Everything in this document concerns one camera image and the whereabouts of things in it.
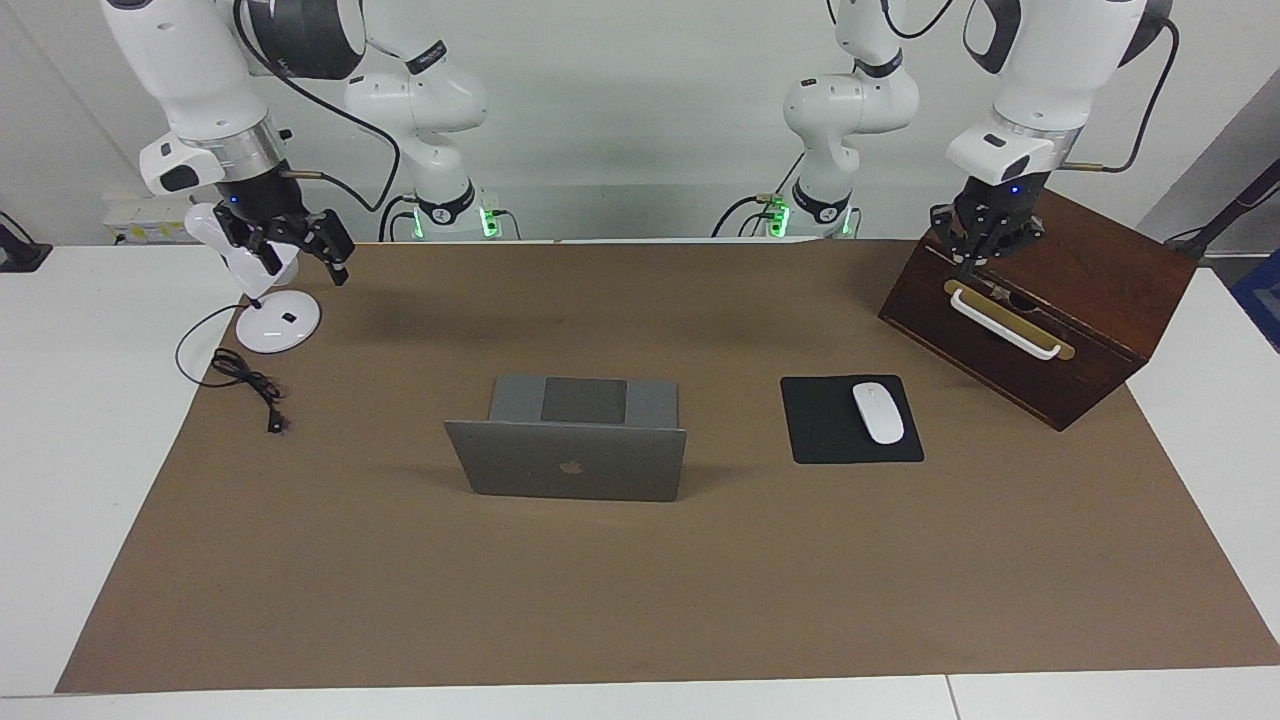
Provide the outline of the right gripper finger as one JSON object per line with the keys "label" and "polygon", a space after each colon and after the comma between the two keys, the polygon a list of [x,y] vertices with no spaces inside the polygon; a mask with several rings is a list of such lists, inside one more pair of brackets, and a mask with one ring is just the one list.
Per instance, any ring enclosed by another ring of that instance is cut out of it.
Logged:
{"label": "right gripper finger", "polygon": [[236,278],[276,278],[285,261],[262,233],[236,215],[214,215],[212,246]]}
{"label": "right gripper finger", "polygon": [[325,209],[305,218],[300,249],[324,264],[334,286],[342,287],[349,279],[346,264],[355,251],[355,242],[334,210]]}

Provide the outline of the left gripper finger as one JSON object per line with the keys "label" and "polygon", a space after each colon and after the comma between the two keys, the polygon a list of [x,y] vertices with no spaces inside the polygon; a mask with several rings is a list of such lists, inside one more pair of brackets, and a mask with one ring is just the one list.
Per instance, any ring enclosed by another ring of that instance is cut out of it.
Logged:
{"label": "left gripper finger", "polygon": [[1042,220],[1027,220],[1019,224],[1000,222],[986,232],[978,243],[978,263],[1007,258],[1034,243],[1044,234]]}
{"label": "left gripper finger", "polygon": [[952,278],[956,281],[972,278],[977,264],[973,258],[973,242],[961,223],[959,210],[952,204],[931,208],[931,233],[955,265]]}

